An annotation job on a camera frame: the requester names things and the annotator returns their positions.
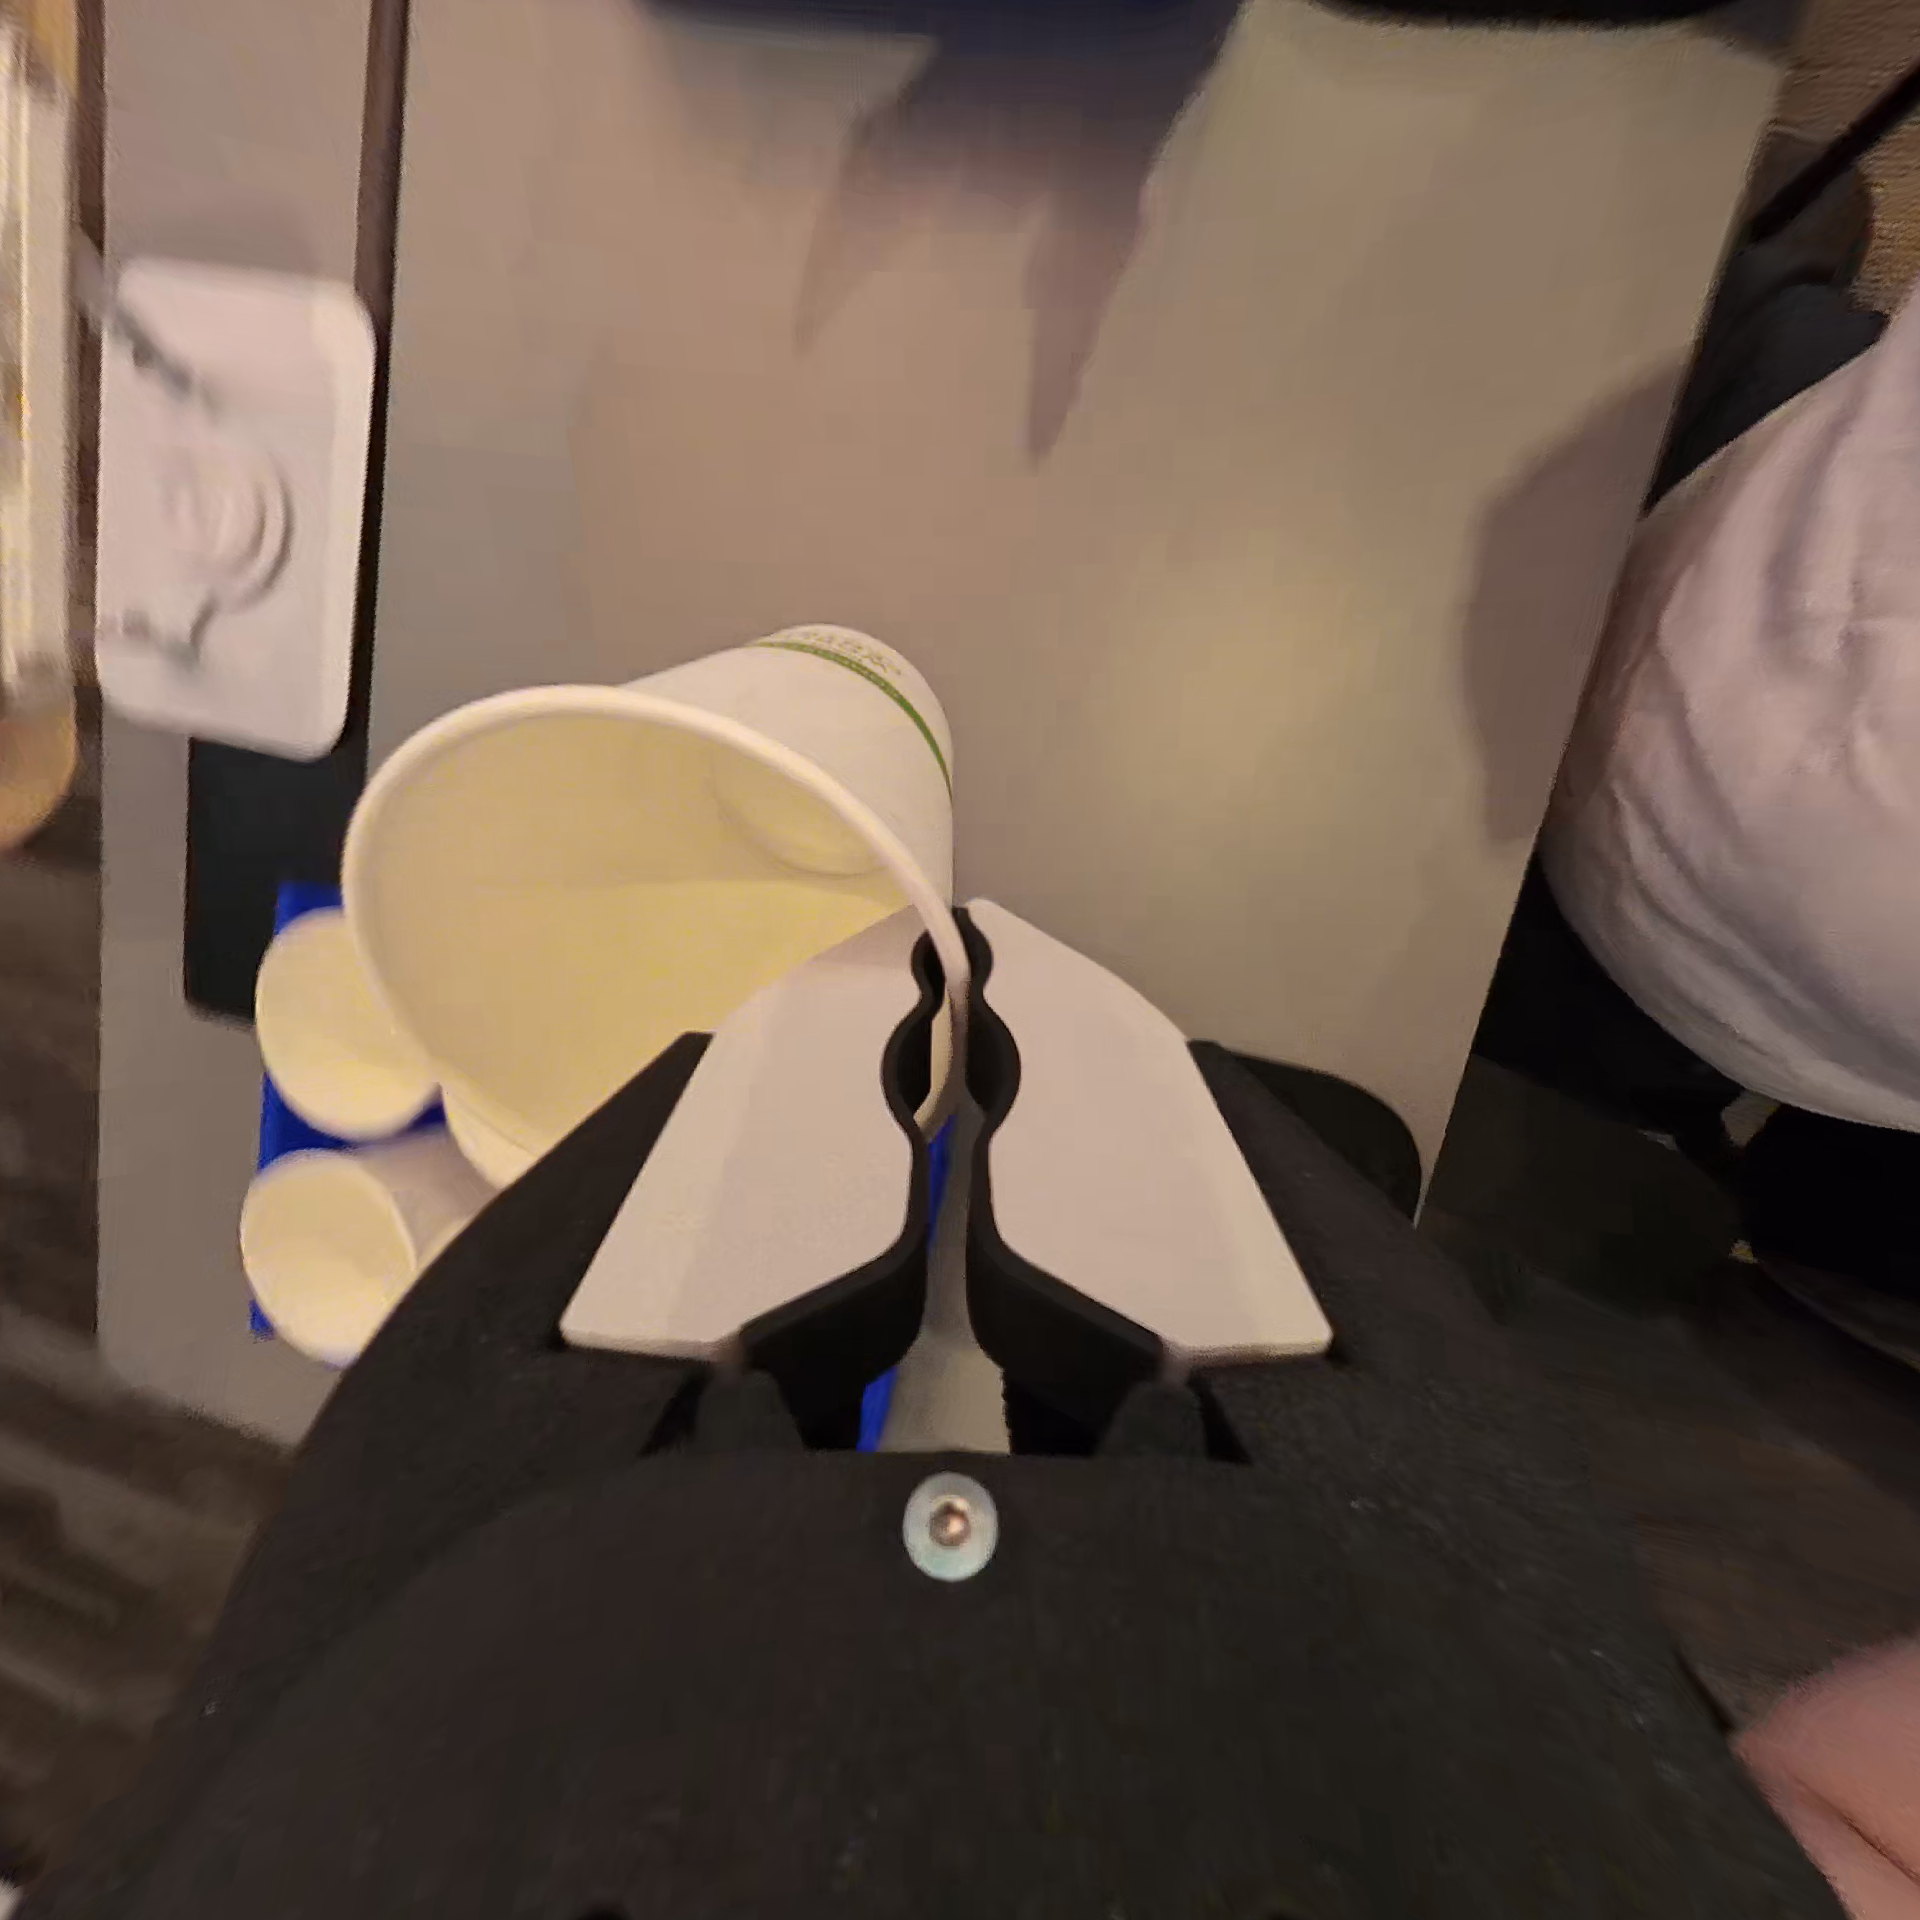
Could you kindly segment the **black flat mat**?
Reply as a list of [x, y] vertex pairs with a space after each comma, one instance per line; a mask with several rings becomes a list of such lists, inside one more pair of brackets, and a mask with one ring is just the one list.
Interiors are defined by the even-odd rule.
[[286, 885], [338, 886], [366, 727], [314, 762], [190, 741], [185, 764], [183, 987], [195, 1012], [252, 1022]]

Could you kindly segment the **person's leg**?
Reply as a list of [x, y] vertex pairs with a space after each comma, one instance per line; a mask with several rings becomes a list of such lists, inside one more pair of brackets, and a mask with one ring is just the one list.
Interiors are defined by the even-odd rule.
[[1642, 517], [1539, 859], [1705, 1064], [1918, 1131], [1914, 290]]

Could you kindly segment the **person's left forearm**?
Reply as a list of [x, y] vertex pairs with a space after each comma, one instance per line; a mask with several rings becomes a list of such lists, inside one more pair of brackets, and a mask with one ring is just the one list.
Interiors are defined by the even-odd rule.
[[1796, 1684], [1734, 1750], [1853, 1916], [1918, 1913], [1918, 1639]]

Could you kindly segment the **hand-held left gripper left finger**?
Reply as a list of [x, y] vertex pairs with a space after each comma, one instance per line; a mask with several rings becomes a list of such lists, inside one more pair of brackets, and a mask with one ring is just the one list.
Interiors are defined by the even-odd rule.
[[572, 1349], [863, 1394], [921, 1328], [938, 957], [821, 955], [712, 1036], [560, 1314]]

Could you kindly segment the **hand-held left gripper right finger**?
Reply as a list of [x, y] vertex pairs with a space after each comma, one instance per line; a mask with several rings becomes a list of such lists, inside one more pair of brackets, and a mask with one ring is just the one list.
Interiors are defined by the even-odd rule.
[[969, 1320], [1019, 1408], [1316, 1360], [1319, 1303], [1186, 1036], [989, 897], [969, 904]]

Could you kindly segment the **white paper cup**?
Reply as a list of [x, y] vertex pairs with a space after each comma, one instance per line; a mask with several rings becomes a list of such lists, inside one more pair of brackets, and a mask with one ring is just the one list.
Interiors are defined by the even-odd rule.
[[338, 906], [311, 908], [275, 931], [252, 1022], [266, 1076], [325, 1137], [399, 1137], [440, 1100], [430, 1064], [376, 992]]
[[444, 1127], [304, 1148], [252, 1179], [240, 1264], [275, 1334], [343, 1369], [489, 1200], [492, 1184]]
[[947, 987], [923, 1127], [970, 987], [951, 880], [947, 708], [895, 645], [829, 623], [454, 708], [377, 766], [342, 868], [360, 963], [436, 1085], [541, 1082], [591, 1113], [906, 915]]
[[440, 1093], [450, 1139], [492, 1187], [513, 1187], [591, 1113], [567, 1092], [462, 1071], [450, 1071]]

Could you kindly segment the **blue plastic bin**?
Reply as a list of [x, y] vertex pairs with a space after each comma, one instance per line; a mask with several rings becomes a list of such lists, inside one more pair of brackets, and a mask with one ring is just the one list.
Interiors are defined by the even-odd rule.
[[[304, 913], [311, 913], [311, 908], [318, 908], [318, 906], [338, 906], [338, 908], [342, 908], [338, 894], [332, 894], [332, 893], [293, 886], [292, 894], [293, 894], [293, 897], [286, 901], [286, 904], [279, 906], [276, 929], [275, 929], [275, 931], [279, 931], [289, 920], [293, 920], [293, 917], [299, 917], [299, 915], [304, 915]], [[891, 920], [879, 920], [879, 924], [868, 927], [863, 935], [853, 935], [850, 939], [846, 939], [846, 943], [829, 948], [825, 955], [931, 955], [931, 946], [930, 946], [927, 939], [917, 939], [917, 943], [909, 946], [909, 943], [906, 943], [906, 915], [895, 915], [895, 917], [891, 917]], [[940, 980], [940, 974], [938, 974], [938, 1012], [944, 1012], [944, 1011], [947, 1011], [947, 987], [944, 987], [944, 980]], [[572, 1131], [572, 1132], [567, 1132], [567, 1137], [541, 1160], [541, 1163], [535, 1163], [524, 1179], [517, 1179], [517, 1180], [513, 1184], [513, 1187], [525, 1184], [538, 1170], [548, 1170], [548, 1166], [555, 1163], [555, 1158], [558, 1158], [558, 1153], [560, 1153], [563, 1145], [586, 1145], [586, 1141], [587, 1141], [587, 1125], [591, 1125], [591, 1123], [609, 1118], [609, 1125], [612, 1125], [612, 1137], [609, 1137], [609, 1139], [612, 1139], [612, 1148], [616, 1148], [616, 1156], [612, 1156], [612, 1200], [609, 1200], [609, 1215], [608, 1215], [608, 1219], [605, 1219], [598, 1229], [594, 1229], [594, 1225], [587, 1229], [587, 1240], [586, 1240], [586, 1249], [587, 1249], [587, 1254], [586, 1254], [586, 1270], [587, 1270], [587, 1261], [591, 1261], [591, 1256], [597, 1254], [598, 1243], [605, 1240], [605, 1233], [608, 1233], [608, 1229], [609, 1229], [609, 1223], [612, 1223], [612, 1215], [622, 1209], [622, 1202], [625, 1202], [630, 1187], [635, 1184], [635, 1176], [637, 1176], [637, 1166], [643, 1163], [643, 1156], [653, 1151], [653, 1145], [654, 1145], [654, 1139], [657, 1139], [657, 1132], [661, 1132], [665, 1116], [672, 1113], [678, 1097], [682, 1093], [686, 1081], [692, 1076], [692, 1071], [693, 1071], [693, 1065], [696, 1065], [696, 1060], [699, 1060], [699, 1053], [705, 1048], [705, 1044], [712, 1040], [712, 1036], [705, 1036], [705, 1033], [686, 1033], [686, 1036], [681, 1036], [681, 1037], [678, 1037], [675, 1044], [670, 1044], [654, 1060], [650, 1060], [643, 1069], [637, 1069], [637, 1071], [630, 1076], [630, 1082], [625, 1082], [625, 1089], [612, 1092], [612, 1097], [609, 1097], [601, 1109], [597, 1109], [591, 1116], [586, 1116], [586, 1118], [583, 1118], [583, 1123], [579, 1123], [579, 1125], [577, 1125], [577, 1127], [574, 1127], [574, 1131]], [[940, 1191], [944, 1191], [944, 1180], [947, 1180], [947, 1132], [944, 1132], [944, 1125], [940, 1125], [940, 1109], [931, 1113], [931, 1125], [923, 1127], [923, 1139], [927, 1139], [927, 1148], [930, 1148], [930, 1215], [927, 1215], [923, 1309], [927, 1309], [927, 1292], [930, 1292], [931, 1229], [938, 1225], [938, 1207], [940, 1207]], [[444, 1123], [444, 1109], [441, 1109], [441, 1097], [436, 1100], [436, 1104], [433, 1104], [419, 1123], [413, 1123], [413, 1125], [411, 1125], [405, 1132], [399, 1132], [399, 1137], [409, 1137], [409, 1132], [416, 1132], [416, 1131], [426, 1131], [426, 1127], [448, 1127], [448, 1123]], [[266, 1076], [266, 1065], [264, 1065], [264, 1092], [261, 1092], [261, 1148], [258, 1148], [258, 1163], [254, 1163], [252, 1179], [254, 1179], [264, 1166], [269, 1166], [269, 1163], [275, 1163], [276, 1158], [283, 1158], [286, 1153], [297, 1153], [297, 1151], [304, 1151], [304, 1148], [356, 1148], [356, 1145], [376, 1145], [376, 1141], [346, 1141], [346, 1139], [336, 1139], [336, 1137], [325, 1137], [325, 1132], [314, 1131], [307, 1123], [301, 1123], [301, 1118], [286, 1104], [286, 1100], [276, 1093], [275, 1082]], [[503, 1198], [509, 1195], [513, 1187], [495, 1187], [489, 1202], [503, 1202]], [[468, 1225], [440, 1250], [436, 1260], [448, 1256], [448, 1254], [454, 1250], [457, 1240], [458, 1240], [465, 1232], [476, 1232], [478, 1225], [492, 1225], [492, 1215], [488, 1215], [488, 1212], [481, 1209], [481, 1212], [472, 1218], [472, 1223], [468, 1223]], [[563, 1314], [563, 1309], [567, 1307], [567, 1300], [572, 1300], [572, 1296], [577, 1292], [577, 1288], [583, 1284], [586, 1270], [583, 1270], [583, 1277], [579, 1277], [577, 1281], [567, 1281], [567, 1284], [563, 1288], [563, 1307], [560, 1307], [560, 1314]], [[269, 1320], [264, 1317], [264, 1313], [261, 1313], [261, 1307], [258, 1307], [254, 1298], [252, 1298], [252, 1328], [254, 1328], [258, 1337], [275, 1337], [279, 1345], [286, 1345], [289, 1351], [297, 1355], [297, 1349], [292, 1349], [289, 1344], [283, 1344], [283, 1341], [275, 1334], [275, 1328], [271, 1328]], [[563, 1341], [563, 1334], [560, 1334], [560, 1324], [558, 1324], [555, 1341], [558, 1341], [563, 1349], [572, 1349], [572, 1345]], [[815, 1443], [877, 1450], [877, 1436], [879, 1436], [879, 1428], [882, 1428], [882, 1416], [885, 1416], [885, 1411], [888, 1411], [888, 1405], [891, 1405], [893, 1380], [895, 1380], [895, 1374], [899, 1374], [900, 1360], [899, 1360], [888, 1374], [882, 1374], [879, 1380], [870, 1380], [868, 1387], [864, 1387], [863, 1394], [784, 1394], [784, 1400], [786, 1400], [786, 1405], [791, 1408], [791, 1412], [795, 1412], [800, 1430], [802, 1430]]]

